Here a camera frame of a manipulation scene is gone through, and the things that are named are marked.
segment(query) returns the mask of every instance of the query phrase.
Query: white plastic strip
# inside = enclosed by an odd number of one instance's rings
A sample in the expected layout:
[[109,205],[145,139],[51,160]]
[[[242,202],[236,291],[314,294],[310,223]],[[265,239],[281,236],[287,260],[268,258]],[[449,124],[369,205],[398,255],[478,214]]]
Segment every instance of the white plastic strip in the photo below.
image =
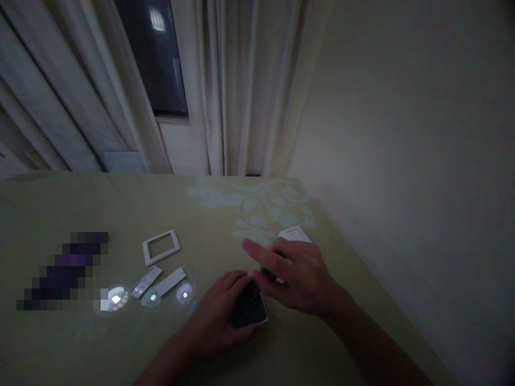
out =
[[173,287],[175,287],[181,280],[186,277],[184,270],[179,268],[175,270],[170,276],[161,280],[158,285],[155,286],[157,293],[159,296],[163,296]]
[[141,295],[149,289],[150,285],[157,279],[161,274],[162,270],[157,268],[155,265],[148,270],[148,272],[131,288],[130,294],[135,298],[139,299]]

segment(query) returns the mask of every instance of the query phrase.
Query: curtain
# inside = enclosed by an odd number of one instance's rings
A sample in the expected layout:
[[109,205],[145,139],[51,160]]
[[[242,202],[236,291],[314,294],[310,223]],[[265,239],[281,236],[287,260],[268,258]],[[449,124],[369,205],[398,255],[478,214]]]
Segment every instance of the curtain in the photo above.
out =
[[0,103],[51,169],[109,171],[119,153],[171,173],[112,0],[0,7]]
[[[285,128],[310,7],[309,0],[172,0],[188,109],[196,113],[190,120],[205,132],[210,174],[276,175],[290,156],[283,149],[295,136]],[[198,96],[188,95],[191,68]]]

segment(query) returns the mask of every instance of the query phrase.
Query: window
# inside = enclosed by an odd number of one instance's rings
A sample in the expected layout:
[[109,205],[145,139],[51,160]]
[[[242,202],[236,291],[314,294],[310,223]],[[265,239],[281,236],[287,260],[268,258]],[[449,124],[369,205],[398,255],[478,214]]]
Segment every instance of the window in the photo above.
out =
[[154,114],[188,116],[170,0],[115,0]]

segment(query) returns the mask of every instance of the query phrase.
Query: window sill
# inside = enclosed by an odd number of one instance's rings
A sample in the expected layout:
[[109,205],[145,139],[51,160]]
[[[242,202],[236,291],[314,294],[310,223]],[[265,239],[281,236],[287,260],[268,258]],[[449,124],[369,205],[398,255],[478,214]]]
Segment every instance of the window sill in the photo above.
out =
[[171,116],[171,115],[158,115],[156,116],[158,123],[175,123],[175,124],[186,124],[189,125],[188,117]]

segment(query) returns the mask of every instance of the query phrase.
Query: black phone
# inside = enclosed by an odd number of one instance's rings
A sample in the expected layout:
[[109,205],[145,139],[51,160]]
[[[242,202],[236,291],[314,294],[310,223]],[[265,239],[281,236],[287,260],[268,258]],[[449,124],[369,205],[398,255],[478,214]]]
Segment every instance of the black phone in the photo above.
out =
[[251,323],[264,323],[268,320],[263,295],[255,281],[251,281],[241,291],[232,309],[232,326],[242,328]]

